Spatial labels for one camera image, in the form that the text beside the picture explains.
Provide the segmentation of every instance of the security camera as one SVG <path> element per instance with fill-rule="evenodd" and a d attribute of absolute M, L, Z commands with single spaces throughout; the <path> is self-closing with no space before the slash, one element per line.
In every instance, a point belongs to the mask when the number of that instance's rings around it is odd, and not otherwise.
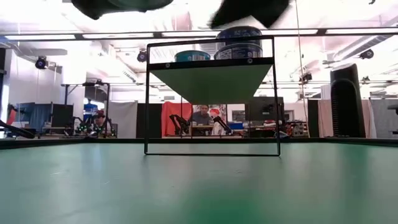
<path fill-rule="evenodd" d="M 137 61 L 139 62 L 146 62 L 147 61 L 147 51 L 140 50 L 137 56 Z"/>
<path fill-rule="evenodd" d="M 373 58 L 374 52 L 372 49 L 366 50 L 359 55 L 360 59 L 370 59 Z"/>
<path fill-rule="evenodd" d="M 49 62 L 47 61 L 46 56 L 39 56 L 39 59 L 37 59 L 35 66 L 37 69 L 46 69 L 49 67 Z"/>

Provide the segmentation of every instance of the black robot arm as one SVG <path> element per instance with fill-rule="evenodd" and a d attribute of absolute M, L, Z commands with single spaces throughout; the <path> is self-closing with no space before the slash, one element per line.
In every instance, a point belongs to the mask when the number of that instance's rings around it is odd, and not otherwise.
<path fill-rule="evenodd" d="M 11 132 L 16 133 L 24 138 L 29 138 L 29 139 L 35 138 L 35 135 L 32 134 L 30 131 L 26 131 L 25 129 L 8 125 L 1 120 L 0 120 L 0 127 L 4 127 L 6 129 L 10 130 Z"/>
<path fill-rule="evenodd" d="M 213 121 L 219 123 L 224 128 L 227 134 L 232 133 L 232 129 L 228 127 L 228 125 L 220 118 L 220 116 L 215 117 Z"/>
<path fill-rule="evenodd" d="M 188 134 L 189 133 L 189 122 L 186 119 L 183 119 L 182 117 L 180 117 L 177 114 L 172 114 L 169 116 L 170 119 L 173 121 L 174 127 L 175 127 L 175 134 Z"/>

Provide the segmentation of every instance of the black speaker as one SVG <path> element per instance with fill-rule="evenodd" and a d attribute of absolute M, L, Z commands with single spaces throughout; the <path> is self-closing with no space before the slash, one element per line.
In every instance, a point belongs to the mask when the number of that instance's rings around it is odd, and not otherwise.
<path fill-rule="evenodd" d="M 7 108 L 1 108 L 2 103 L 2 86 L 4 84 L 4 76 L 6 75 L 6 49 L 0 48 L 0 113 Z"/>
<path fill-rule="evenodd" d="M 358 69 L 351 63 L 330 72 L 331 113 L 335 137 L 365 138 Z"/>

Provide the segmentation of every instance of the monitor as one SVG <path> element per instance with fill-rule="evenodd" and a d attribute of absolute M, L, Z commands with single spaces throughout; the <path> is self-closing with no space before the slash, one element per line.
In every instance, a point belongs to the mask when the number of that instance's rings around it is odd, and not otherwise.
<path fill-rule="evenodd" d="M 275 97 L 260 96 L 253 97 L 245 104 L 246 121 L 276 120 L 276 112 L 279 110 L 279 120 L 284 120 L 284 98 L 278 97 L 278 106 L 275 106 Z"/>
<path fill-rule="evenodd" d="M 73 105 L 53 104 L 51 127 L 65 127 L 73 118 Z"/>

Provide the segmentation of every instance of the cylindrical container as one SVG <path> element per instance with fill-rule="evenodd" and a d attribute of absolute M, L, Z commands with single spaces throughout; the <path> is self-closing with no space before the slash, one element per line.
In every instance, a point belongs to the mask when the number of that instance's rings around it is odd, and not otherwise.
<path fill-rule="evenodd" d="M 238 27 L 232 27 L 226 30 L 221 31 L 216 39 L 225 39 L 225 38 L 235 38 L 235 37 L 254 37 L 254 36 L 259 36 L 261 34 L 261 30 L 251 27 L 251 26 L 238 26 Z M 245 40 L 245 41 L 240 41 L 240 42 L 233 42 L 233 41 L 227 41 L 227 42 L 219 42 L 216 43 L 216 48 L 217 50 L 231 44 L 238 44 L 238 43 L 250 43 L 250 44 L 257 44 L 258 46 L 261 47 L 261 40 Z"/>
<path fill-rule="evenodd" d="M 232 44 L 217 51 L 214 59 L 237 59 L 262 57 L 262 49 L 256 44 Z"/>
<path fill-rule="evenodd" d="M 198 60 L 210 60 L 210 54 L 200 50 L 186 50 L 175 54 L 175 62 L 192 62 Z"/>

